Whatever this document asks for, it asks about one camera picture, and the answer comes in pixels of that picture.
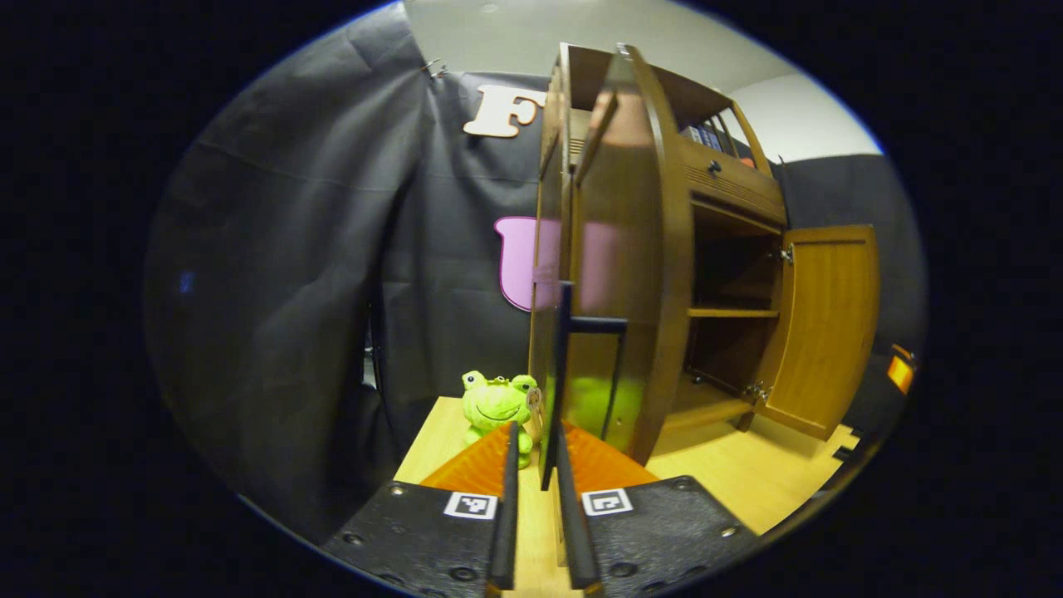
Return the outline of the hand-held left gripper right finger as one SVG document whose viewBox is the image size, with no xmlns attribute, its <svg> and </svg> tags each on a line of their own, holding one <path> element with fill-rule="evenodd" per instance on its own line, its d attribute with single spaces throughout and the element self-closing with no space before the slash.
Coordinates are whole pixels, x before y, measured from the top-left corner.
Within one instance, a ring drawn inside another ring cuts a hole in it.
<svg viewBox="0 0 1063 598">
<path fill-rule="evenodd" d="M 729 571 L 758 534 L 688 474 L 660 478 L 576 425 L 553 435 L 571 586 L 672 595 Z"/>
</svg>

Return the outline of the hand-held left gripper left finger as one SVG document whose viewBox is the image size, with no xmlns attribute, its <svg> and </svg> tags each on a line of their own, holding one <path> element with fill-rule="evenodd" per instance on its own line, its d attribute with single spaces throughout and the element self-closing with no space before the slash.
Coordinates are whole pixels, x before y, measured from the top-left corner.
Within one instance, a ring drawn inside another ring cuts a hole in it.
<svg viewBox="0 0 1063 598">
<path fill-rule="evenodd" d="M 410 595 L 512 590 L 519 455 L 519 425 L 502 425 L 421 483 L 382 486 L 323 550 Z"/>
</svg>

